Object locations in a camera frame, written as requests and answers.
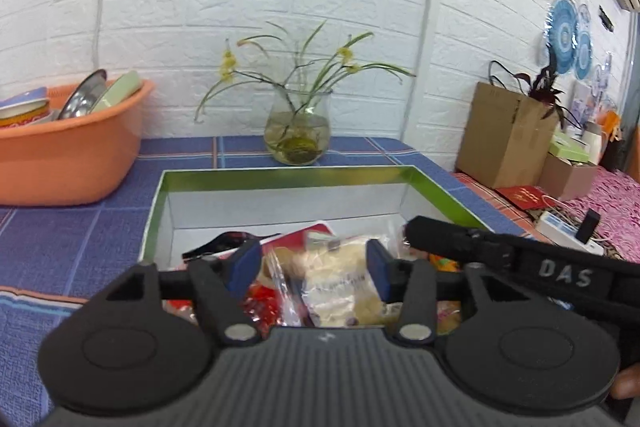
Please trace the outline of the dark red leaf plant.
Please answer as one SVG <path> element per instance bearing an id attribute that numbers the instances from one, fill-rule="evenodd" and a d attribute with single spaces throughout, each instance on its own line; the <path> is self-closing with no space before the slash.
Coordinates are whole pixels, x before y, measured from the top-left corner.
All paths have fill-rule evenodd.
<path id="1" fill-rule="evenodd" d="M 530 77 L 526 72 L 511 72 L 502 63 L 492 60 L 488 64 L 487 75 L 491 86 L 498 84 L 505 88 L 506 85 L 492 72 L 492 69 L 498 66 L 503 72 L 506 72 L 512 79 L 518 83 L 518 89 L 521 94 L 525 94 L 529 98 L 548 106 L 544 119 L 555 114 L 559 118 L 562 129 L 567 126 L 573 126 L 582 129 L 584 126 L 579 122 L 577 117 L 564 105 L 561 104 L 560 95 L 563 91 L 555 88 L 555 80 L 558 79 L 558 60 L 553 52 L 550 52 L 549 63 L 538 72 L 535 79 Z"/>

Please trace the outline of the steel pot lid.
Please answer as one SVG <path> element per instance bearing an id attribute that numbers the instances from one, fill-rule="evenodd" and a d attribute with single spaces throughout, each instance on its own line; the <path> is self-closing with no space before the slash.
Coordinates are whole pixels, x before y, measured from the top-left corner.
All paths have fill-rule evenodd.
<path id="1" fill-rule="evenodd" d="M 97 69 L 82 80 L 58 112 L 58 120 L 89 115 L 107 90 L 106 80 L 105 69 Z"/>

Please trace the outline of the blue lidded tin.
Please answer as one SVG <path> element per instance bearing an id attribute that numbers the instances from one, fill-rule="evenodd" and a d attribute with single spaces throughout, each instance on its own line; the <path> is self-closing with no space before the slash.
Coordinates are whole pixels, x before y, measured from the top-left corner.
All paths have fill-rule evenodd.
<path id="1" fill-rule="evenodd" d="M 0 103 L 0 128 L 24 127 L 50 115 L 48 89 L 25 91 Z"/>

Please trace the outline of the brown paper bag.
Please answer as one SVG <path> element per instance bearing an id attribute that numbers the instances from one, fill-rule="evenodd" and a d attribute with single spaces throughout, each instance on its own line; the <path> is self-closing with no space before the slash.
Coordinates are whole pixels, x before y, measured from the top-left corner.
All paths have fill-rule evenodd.
<path id="1" fill-rule="evenodd" d="M 534 185 L 558 124 L 551 106 L 477 83 L 454 168 L 490 188 Z"/>

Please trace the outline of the small cardboard box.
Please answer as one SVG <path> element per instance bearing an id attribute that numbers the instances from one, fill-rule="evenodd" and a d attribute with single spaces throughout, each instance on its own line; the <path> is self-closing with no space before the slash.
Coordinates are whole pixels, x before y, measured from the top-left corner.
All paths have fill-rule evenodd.
<path id="1" fill-rule="evenodd" d="M 572 200 L 589 194 L 597 172 L 591 162 L 571 162 L 548 154 L 537 186 L 551 197 Z"/>

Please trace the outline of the dark red meat snack bag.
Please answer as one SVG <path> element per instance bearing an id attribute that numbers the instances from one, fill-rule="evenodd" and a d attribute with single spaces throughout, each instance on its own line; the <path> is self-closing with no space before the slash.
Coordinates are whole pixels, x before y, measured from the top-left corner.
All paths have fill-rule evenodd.
<path id="1" fill-rule="evenodd" d="M 219 234 L 206 244 L 200 247 L 196 247 L 192 249 L 192 251 L 187 251 L 182 255 L 182 260 L 184 262 L 189 262 L 206 256 L 221 254 L 225 251 L 233 251 L 233 249 L 240 248 L 244 243 L 250 241 L 263 241 L 264 239 L 270 239 L 270 237 L 274 237 L 274 234 L 266 236 L 256 236 L 248 232 L 224 232 Z"/>

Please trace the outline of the red envelope booklet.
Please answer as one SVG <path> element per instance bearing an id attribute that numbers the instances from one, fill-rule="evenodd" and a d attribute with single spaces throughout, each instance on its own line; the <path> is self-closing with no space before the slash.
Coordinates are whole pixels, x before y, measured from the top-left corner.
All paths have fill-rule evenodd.
<path id="1" fill-rule="evenodd" d="M 496 192 L 519 210 L 541 210 L 549 207 L 547 194 L 533 185 L 498 187 Z"/>

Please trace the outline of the red daily nuts bag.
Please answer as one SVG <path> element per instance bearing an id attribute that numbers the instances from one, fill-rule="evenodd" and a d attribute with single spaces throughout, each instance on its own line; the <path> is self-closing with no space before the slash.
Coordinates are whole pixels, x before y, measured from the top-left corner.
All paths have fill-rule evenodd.
<path id="1" fill-rule="evenodd" d="M 329 225 L 323 221 L 288 233 L 271 234 L 274 237 L 259 241 L 262 246 L 262 264 L 242 300 L 243 311 L 262 334 L 267 334 L 273 326 L 303 323 L 305 312 L 297 302 L 297 293 L 304 278 L 304 270 L 296 265 L 296 257 L 306 251 L 309 239 L 330 239 L 333 236 Z M 224 259 L 236 249 L 200 259 Z M 171 269 L 183 271 L 187 263 L 181 256 L 181 262 Z"/>

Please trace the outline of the green cardboard box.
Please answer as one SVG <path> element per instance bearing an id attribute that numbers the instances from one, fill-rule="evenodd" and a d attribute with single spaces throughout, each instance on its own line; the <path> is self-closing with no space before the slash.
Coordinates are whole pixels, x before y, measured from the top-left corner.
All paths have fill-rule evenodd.
<path id="1" fill-rule="evenodd" d="M 500 213 L 448 174 L 414 166 L 166 170 L 140 260 L 175 267 L 227 231 L 286 233 L 322 221 L 336 234 L 397 229 L 417 215 L 500 231 Z"/>

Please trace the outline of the glass vase with orchid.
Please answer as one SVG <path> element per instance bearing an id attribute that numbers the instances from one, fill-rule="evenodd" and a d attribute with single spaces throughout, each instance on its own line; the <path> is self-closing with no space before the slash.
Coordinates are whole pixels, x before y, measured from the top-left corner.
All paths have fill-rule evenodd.
<path id="1" fill-rule="evenodd" d="M 328 150 L 332 135 L 330 101 L 333 90 L 346 79 L 366 72 L 384 72 L 398 81 L 412 79 L 413 72 L 399 65 L 381 61 L 359 62 L 355 46 L 371 39 L 370 30 L 349 36 L 327 56 L 310 57 L 309 48 L 322 33 L 321 22 L 303 40 L 294 38 L 276 23 L 272 31 L 227 41 L 221 54 L 218 79 L 201 98 L 194 121 L 201 124 L 206 106 L 224 93 L 239 87 L 265 86 L 273 92 L 273 100 L 262 139 L 270 155 L 282 165 L 304 167 L 317 162 Z M 236 55 L 242 48 L 254 48 L 269 58 L 269 43 L 276 42 L 288 54 L 291 66 L 278 76 L 241 65 Z"/>

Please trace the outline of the green plate in basin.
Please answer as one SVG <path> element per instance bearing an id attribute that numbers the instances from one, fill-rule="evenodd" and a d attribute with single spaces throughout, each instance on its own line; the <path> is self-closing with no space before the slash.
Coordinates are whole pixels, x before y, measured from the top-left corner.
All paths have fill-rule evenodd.
<path id="1" fill-rule="evenodd" d="M 126 74 L 117 78 L 110 87 L 101 95 L 96 105 L 91 109 L 91 113 L 97 114 L 105 109 L 112 108 L 123 101 L 128 100 L 142 88 L 142 79 L 135 70 L 130 70 Z"/>

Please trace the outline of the clear bread pastry packet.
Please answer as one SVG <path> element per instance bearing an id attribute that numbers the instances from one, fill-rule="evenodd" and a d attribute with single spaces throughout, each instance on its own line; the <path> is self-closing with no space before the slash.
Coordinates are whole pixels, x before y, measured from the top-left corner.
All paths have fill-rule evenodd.
<path id="1" fill-rule="evenodd" d="M 304 270 L 297 302 L 306 327 L 385 326 L 397 321 L 401 305 L 383 303 L 367 268 L 367 243 L 372 235 L 309 239 L 296 257 Z"/>

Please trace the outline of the orange plastic basin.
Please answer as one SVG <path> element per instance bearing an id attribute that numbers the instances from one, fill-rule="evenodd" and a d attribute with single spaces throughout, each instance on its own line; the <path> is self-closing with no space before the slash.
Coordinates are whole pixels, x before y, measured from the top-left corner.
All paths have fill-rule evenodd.
<path id="1" fill-rule="evenodd" d="M 143 133 L 142 88 L 103 112 L 1 131 L 1 204 L 85 205 L 113 193 L 136 160 Z"/>

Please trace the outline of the orange jelly snack packet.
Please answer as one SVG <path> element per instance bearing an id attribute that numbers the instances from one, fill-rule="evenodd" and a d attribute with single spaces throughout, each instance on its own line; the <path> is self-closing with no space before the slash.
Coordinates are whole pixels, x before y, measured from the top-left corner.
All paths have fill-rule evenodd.
<path id="1" fill-rule="evenodd" d="M 429 254 L 427 256 L 429 262 L 436 268 L 439 272 L 451 272 L 457 273 L 460 271 L 460 267 L 454 260 L 440 257 L 437 255 Z"/>

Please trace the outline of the blue checkered tablecloth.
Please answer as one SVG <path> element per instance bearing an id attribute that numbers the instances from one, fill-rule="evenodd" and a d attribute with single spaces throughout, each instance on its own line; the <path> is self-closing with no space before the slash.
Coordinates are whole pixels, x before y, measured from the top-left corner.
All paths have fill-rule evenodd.
<path id="1" fill-rule="evenodd" d="M 166 170 L 267 168 L 259 136 L 147 139 L 106 199 L 79 207 L 1 209 L 1 413 L 31 426 L 50 410 L 37 374 L 42 338 L 139 256 Z"/>

